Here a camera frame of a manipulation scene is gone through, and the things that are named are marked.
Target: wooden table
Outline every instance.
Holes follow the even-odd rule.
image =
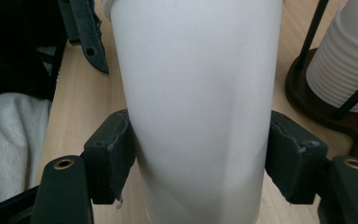
[[[330,0],[322,24],[315,37],[313,48],[319,46],[325,30],[337,9],[346,1]],[[346,154],[351,139],[328,130],[299,113],[289,105],[284,94],[284,81],[289,66],[298,56],[318,0],[287,0],[283,4],[281,40],[277,61],[273,109],[282,112],[329,145],[329,157]],[[110,22],[105,18],[101,1],[96,1],[96,12],[103,20],[103,44],[109,62],[110,75],[96,71],[83,56],[81,47],[66,47],[59,82],[51,109],[45,148],[40,164],[64,155],[79,155],[84,143],[111,113],[126,107],[118,67],[116,46]],[[146,224],[144,194],[139,170],[135,164],[123,192],[121,209],[115,205],[94,205],[96,224]],[[291,205],[280,194],[270,178],[265,175],[261,198],[259,224],[264,223],[319,223],[314,205]]]

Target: gray cloth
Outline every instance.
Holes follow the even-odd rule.
[[[51,102],[0,94],[0,202],[35,185]]]

